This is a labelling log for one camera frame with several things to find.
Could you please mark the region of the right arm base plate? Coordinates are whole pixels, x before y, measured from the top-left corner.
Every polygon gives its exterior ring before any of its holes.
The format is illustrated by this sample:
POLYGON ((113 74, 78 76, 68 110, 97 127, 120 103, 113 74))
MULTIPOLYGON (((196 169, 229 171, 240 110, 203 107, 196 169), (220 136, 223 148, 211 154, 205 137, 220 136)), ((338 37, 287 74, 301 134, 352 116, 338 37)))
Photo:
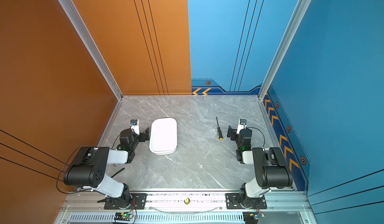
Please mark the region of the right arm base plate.
POLYGON ((267 202, 264 196, 261 198, 249 198, 247 196, 241 196, 239 193, 226 193, 226 205, 227 209, 260 209, 266 210, 268 208, 267 202))

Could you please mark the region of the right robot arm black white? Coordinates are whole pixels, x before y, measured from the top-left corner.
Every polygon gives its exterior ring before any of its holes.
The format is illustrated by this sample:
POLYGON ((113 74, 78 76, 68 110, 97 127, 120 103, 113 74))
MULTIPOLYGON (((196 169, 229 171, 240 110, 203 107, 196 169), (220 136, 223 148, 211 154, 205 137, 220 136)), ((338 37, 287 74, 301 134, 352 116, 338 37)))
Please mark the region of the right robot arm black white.
POLYGON ((293 176, 280 148, 251 145, 251 128, 235 130, 228 127, 227 137, 236 142, 236 158, 241 164, 254 167, 254 178, 242 184, 238 193, 226 194, 227 209, 267 209, 265 196, 273 191, 289 188, 293 176))

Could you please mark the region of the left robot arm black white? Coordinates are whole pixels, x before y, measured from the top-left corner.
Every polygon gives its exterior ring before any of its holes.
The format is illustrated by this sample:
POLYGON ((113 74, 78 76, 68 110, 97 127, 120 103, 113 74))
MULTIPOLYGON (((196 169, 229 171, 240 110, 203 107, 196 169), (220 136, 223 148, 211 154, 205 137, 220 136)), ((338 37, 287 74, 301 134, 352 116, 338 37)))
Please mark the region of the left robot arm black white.
POLYGON ((109 147, 81 147, 64 174, 67 186, 93 191, 105 196, 105 210, 143 210, 147 194, 131 194, 129 186, 106 174, 107 165, 130 164, 140 142, 150 139, 150 128, 136 134, 131 129, 123 130, 116 149, 109 147))

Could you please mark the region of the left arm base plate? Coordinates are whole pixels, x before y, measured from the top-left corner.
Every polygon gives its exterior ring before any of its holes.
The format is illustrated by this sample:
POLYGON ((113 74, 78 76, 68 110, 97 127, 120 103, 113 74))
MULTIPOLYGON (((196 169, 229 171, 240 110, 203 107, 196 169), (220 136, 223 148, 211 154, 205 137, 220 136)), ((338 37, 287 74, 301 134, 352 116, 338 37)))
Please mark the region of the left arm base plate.
POLYGON ((99 201, 99 203, 101 202, 105 203, 105 210, 143 210, 147 202, 147 194, 133 193, 129 194, 127 198, 106 198, 99 201))

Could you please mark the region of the white plastic bin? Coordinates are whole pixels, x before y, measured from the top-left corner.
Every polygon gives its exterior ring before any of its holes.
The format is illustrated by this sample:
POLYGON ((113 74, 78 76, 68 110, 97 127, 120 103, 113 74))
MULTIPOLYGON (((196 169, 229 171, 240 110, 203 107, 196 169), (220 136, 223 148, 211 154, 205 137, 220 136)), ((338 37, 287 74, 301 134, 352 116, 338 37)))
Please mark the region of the white plastic bin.
POLYGON ((153 121, 150 133, 150 151, 156 155, 173 154, 178 145, 177 121, 162 118, 153 121))

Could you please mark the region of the black yellow screwdriver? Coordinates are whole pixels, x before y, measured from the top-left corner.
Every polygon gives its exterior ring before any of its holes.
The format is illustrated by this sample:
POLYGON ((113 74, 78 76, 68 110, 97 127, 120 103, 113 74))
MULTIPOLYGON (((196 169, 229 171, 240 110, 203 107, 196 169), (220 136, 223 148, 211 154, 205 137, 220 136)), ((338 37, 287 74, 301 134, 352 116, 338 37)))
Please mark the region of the black yellow screwdriver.
POLYGON ((222 133, 222 130, 221 130, 220 126, 219 126, 218 117, 216 117, 216 121, 217 121, 218 138, 219 138, 219 140, 222 140, 223 139, 223 133, 222 133))

